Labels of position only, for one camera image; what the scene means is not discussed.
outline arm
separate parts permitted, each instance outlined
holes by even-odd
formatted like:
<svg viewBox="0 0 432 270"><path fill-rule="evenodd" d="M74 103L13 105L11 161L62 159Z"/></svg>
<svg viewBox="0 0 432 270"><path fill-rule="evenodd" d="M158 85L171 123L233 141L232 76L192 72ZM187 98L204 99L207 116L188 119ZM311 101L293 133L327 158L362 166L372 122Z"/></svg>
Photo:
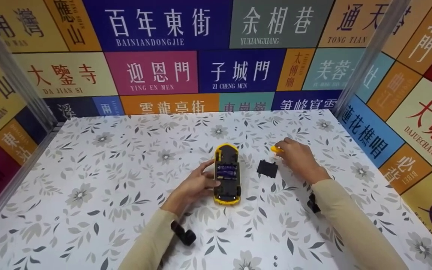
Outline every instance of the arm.
<svg viewBox="0 0 432 270"><path fill-rule="evenodd" d="M286 137L276 143L276 147L281 149L276 155L283 158L293 173L302 176L312 186L321 213L341 234L345 246L363 269L408 269L346 190L319 166L309 146Z"/></svg>
<svg viewBox="0 0 432 270"><path fill-rule="evenodd" d="M213 163L213 159L202 163L168 196L161 209L158 209L151 217L124 257L119 270L156 270L158 268L174 236L171 222L179 220L187 205L202 197L213 195L213 188L219 186L220 183L214 181L212 173L203 172Z"/></svg>
<svg viewBox="0 0 432 270"><path fill-rule="evenodd" d="M408 269L389 241L361 211L346 190L332 179L312 186L321 213L343 238L363 269Z"/></svg>
<svg viewBox="0 0 432 270"><path fill-rule="evenodd" d="M183 200L172 193L153 217L124 257L119 270L155 270L166 252L174 232L171 222L185 210Z"/></svg>

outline floral tablecloth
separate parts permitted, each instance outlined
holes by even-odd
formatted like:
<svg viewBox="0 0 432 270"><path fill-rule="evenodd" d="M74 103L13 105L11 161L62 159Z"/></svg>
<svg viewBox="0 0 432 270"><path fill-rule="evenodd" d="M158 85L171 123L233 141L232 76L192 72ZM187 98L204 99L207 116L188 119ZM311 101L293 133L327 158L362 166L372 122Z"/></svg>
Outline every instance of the floral tablecloth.
<svg viewBox="0 0 432 270"><path fill-rule="evenodd" d="M338 233L306 206L311 189L269 147L311 146L410 269L432 269L432 235L329 111L74 118L0 214L0 269L117 269L168 194L223 143L240 150L242 200L211 198L182 223L163 269L355 269ZM257 173L276 161L276 178Z"/></svg>

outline left hand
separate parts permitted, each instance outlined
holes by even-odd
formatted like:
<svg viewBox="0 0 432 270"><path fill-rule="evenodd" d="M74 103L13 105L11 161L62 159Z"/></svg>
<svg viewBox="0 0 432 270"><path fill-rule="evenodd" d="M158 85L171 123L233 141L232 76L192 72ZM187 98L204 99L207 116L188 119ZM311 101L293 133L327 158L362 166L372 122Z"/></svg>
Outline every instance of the left hand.
<svg viewBox="0 0 432 270"><path fill-rule="evenodd" d="M214 162L214 159L208 160L194 169L169 195L161 209L180 216L187 205L201 198L212 196L214 194L213 188L219 186L221 182L214 180L214 173L212 171L204 170L211 166L211 164L214 164Z"/></svg>
<svg viewBox="0 0 432 270"><path fill-rule="evenodd" d="M220 181L214 180L212 171L204 171L207 167L214 164L214 159L203 162L190 173L190 175L174 190L183 196L186 204L194 203L195 201L212 196L214 187L221 184Z"/></svg>

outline right hand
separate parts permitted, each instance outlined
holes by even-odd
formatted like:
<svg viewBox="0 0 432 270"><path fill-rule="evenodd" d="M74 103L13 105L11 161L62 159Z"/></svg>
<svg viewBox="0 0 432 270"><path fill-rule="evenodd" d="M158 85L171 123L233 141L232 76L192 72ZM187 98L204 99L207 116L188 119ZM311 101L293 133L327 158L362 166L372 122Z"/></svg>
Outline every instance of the right hand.
<svg viewBox="0 0 432 270"><path fill-rule="evenodd" d="M275 146L283 149L276 155L282 157L293 173L304 178L310 185L331 179L326 169L316 162L309 146L288 137L276 143Z"/></svg>

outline yellow part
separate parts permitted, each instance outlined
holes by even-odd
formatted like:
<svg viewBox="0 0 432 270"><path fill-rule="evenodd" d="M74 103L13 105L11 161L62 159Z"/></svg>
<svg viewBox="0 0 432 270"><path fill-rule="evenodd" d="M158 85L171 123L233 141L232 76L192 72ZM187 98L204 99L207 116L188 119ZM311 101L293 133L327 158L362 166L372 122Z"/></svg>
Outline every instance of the yellow part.
<svg viewBox="0 0 432 270"><path fill-rule="evenodd" d="M230 146L230 147L232 147L238 154L239 154L239 151L238 151L238 149L236 148L236 147L234 147L234 145L230 145L230 144L221 144L220 146L218 146L217 148L216 148L216 151L214 151L214 160L215 161L221 161L221 150L220 150L220 148L221 147L223 147L223 146Z"/></svg>
<svg viewBox="0 0 432 270"><path fill-rule="evenodd" d="M239 154L239 151L238 151L238 149L234 146L234 145L230 145L230 144L221 144L220 146L218 146L217 148L216 148L216 151L214 151L214 160L215 161L221 161L221 150L220 150L220 148L221 147L223 147L223 146L230 146L230 147L232 147L238 154ZM234 201L230 201L230 202L226 202L226 201L221 201L220 199L218 199L218 198L216 198L216 197L213 197L214 198L214 202L216 202L216 203L218 203L218 204L223 204L223 205L232 205L232 204L236 204L236 203L238 203L240 200L241 200L241 197L236 197L236 200L234 200Z"/></svg>
<svg viewBox="0 0 432 270"><path fill-rule="evenodd" d="M236 197L236 200L234 201L230 201L230 202L225 202L225 201L221 201L220 199L214 197L214 202L218 203L218 204L224 204L224 205L232 205L232 204L236 204L241 200L241 197Z"/></svg>
<svg viewBox="0 0 432 270"><path fill-rule="evenodd" d="M275 153L279 153L279 152L284 152L284 150L283 149L281 149L281 148L279 148L279 147L276 147L276 146L271 146L271 151L272 152L275 152Z"/></svg>

